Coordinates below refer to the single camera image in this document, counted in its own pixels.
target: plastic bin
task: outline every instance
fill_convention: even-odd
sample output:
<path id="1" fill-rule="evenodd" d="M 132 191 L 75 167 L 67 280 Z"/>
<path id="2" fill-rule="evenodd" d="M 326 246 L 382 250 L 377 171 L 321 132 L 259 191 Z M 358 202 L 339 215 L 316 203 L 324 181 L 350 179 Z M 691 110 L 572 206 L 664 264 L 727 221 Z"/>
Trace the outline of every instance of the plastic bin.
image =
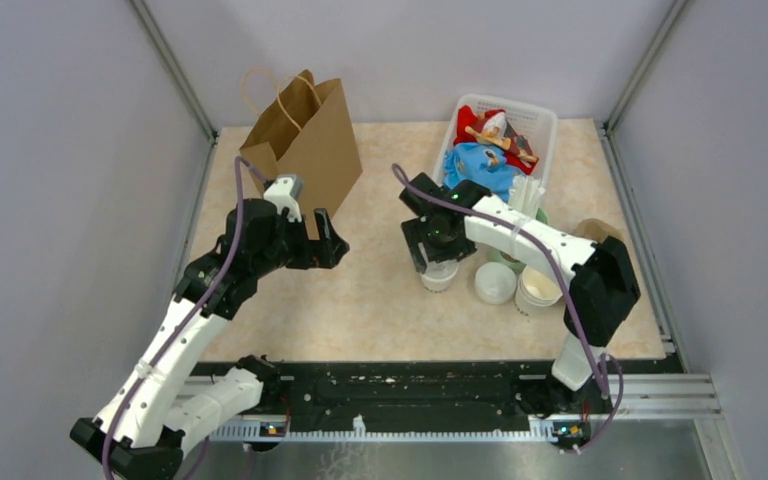
<path id="1" fill-rule="evenodd" d="M 494 108 L 505 109 L 508 123 L 518 134 L 525 135 L 531 149 L 540 158 L 532 176 L 540 179 L 543 187 L 546 188 L 549 181 L 549 167 L 552 166 L 552 152 L 555 150 L 555 136 L 558 133 L 558 116 L 546 108 L 489 95 L 469 94 L 458 101 L 452 121 L 449 122 L 446 139 L 443 140 L 443 146 L 440 147 L 440 153 L 437 155 L 437 163 L 434 165 L 431 178 L 439 184 L 443 183 L 443 159 L 446 151 L 452 148 L 452 142 L 455 141 L 458 110 L 464 105 L 469 105 L 476 115 Z"/>

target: beige marble table surface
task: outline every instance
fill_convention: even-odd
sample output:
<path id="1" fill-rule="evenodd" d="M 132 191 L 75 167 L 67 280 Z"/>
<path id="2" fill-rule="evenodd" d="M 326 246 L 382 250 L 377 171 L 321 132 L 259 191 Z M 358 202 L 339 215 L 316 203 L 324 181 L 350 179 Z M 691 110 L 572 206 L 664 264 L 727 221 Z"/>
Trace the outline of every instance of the beige marble table surface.
<path id="1" fill-rule="evenodd" d="M 411 217 L 390 172 L 409 177 L 434 167 L 447 122 L 356 124 L 363 174 L 333 218 L 351 251 L 334 270 L 279 270 L 210 345 L 203 361 L 248 354 L 272 360 L 398 361 L 553 359 L 567 329 L 563 302 L 525 317 L 513 302 L 481 302 L 473 288 L 482 250 L 461 263 L 453 285 L 434 294 L 414 271 L 399 224 Z M 213 247 L 234 207 L 233 162 L 250 128 L 225 128 L 215 152 L 192 246 Z M 246 176 L 246 196 L 257 196 Z M 543 208 L 555 228 L 572 231 L 590 217 L 628 227 L 592 120 L 561 120 Z M 658 326 L 632 245 L 643 293 L 609 345 L 619 358 L 664 358 Z"/>

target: white wall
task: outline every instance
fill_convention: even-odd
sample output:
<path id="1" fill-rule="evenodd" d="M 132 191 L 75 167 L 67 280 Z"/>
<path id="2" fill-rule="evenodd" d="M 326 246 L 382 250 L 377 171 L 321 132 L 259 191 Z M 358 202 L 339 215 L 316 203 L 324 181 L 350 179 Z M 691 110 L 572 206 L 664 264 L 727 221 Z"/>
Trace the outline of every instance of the white wall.
<path id="1" fill-rule="evenodd" d="M 151 0 L 216 126 L 252 124 L 240 77 L 341 77 L 355 121 L 444 120 L 488 93 L 606 118 L 670 0 Z M 266 106 L 274 91 L 253 78 Z"/>
<path id="2" fill-rule="evenodd" d="M 206 152 L 126 2 L 0 1 L 0 479 L 99 478 Z"/>
<path id="3" fill-rule="evenodd" d="M 768 478 L 768 2 L 695 2 L 619 131 L 694 370 Z"/>

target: red fabric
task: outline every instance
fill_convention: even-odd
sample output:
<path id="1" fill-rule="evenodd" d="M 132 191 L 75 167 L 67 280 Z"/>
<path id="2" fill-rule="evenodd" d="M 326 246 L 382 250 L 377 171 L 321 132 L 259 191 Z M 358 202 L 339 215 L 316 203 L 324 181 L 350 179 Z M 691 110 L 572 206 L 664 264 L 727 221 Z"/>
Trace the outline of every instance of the red fabric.
<path id="1" fill-rule="evenodd" d="M 487 112 L 484 113 L 484 118 L 479 119 L 478 116 L 473 113 L 472 109 L 469 108 L 469 105 L 464 105 L 463 107 L 459 108 L 458 122 L 457 126 L 455 127 L 455 141 L 453 142 L 453 145 L 466 142 L 475 142 L 475 137 L 466 133 L 466 127 L 472 127 L 475 131 L 480 132 L 482 131 L 482 127 L 484 126 L 486 119 L 504 111 L 505 110 L 501 108 L 495 110 L 487 110 Z M 536 163 L 534 165 L 529 165 L 523 162 L 513 152 L 506 151 L 504 154 L 508 165 L 513 165 L 514 167 L 522 170 L 526 175 L 531 175 L 531 172 L 534 171 L 534 167 L 537 166 Z"/>

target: robotic arm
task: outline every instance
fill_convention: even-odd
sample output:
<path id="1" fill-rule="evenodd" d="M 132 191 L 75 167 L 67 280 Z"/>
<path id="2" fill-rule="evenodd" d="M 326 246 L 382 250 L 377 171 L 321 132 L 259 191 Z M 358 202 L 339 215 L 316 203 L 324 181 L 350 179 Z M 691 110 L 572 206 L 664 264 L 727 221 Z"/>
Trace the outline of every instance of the robotic arm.
<path id="1" fill-rule="evenodd" d="M 123 478 L 171 479 L 203 438 L 260 403 L 264 384 L 277 380 L 277 370 L 265 360 L 247 357 L 203 393 L 173 406 L 202 352 L 257 292 L 258 279 L 281 267 L 333 268 L 348 252 L 348 244 L 322 209 L 314 212 L 319 240 L 308 239 L 297 202 L 301 188 L 301 180 L 294 175 L 279 176 L 263 199 L 244 201 L 242 236 L 231 268 L 200 314 L 178 332 L 176 327 L 208 290 L 230 253 L 236 210 L 228 214 L 225 234 L 216 247 L 187 266 L 166 318 L 128 380 L 94 418 L 75 423 L 70 433 L 73 441 L 101 461 L 104 439 L 113 434 L 109 461 L 115 473 Z M 150 367 L 150 360 L 171 336 L 177 336 L 175 343 Z M 138 379 L 143 384 L 112 433 L 115 412 Z"/>
<path id="2" fill-rule="evenodd" d="M 640 298 L 625 244 L 612 237 L 595 243 L 555 230 L 511 209 L 488 189 L 471 181 L 463 181 L 449 190 L 420 174 L 410 184 L 435 199 L 516 227 L 511 230 L 480 216 L 467 216 L 420 198 L 405 188 L 399 199 L 417 218 L 402 223 L 402 231 L 418 272 L 424 273 L 428 262 L 460 261 L 475 252 L 478 242 L 555 278 L 544 253 L 518 232 L 526 231 L 546 246 L 560 267 L 593 357 L 598 358 L 605 351 L 614 332 Z M 570 333 L 552 365 L 552 375 L 570 390 L 577 391 L 590 379 L 592 369 L 569 308 L 564 313 L 564 324 Z"/>

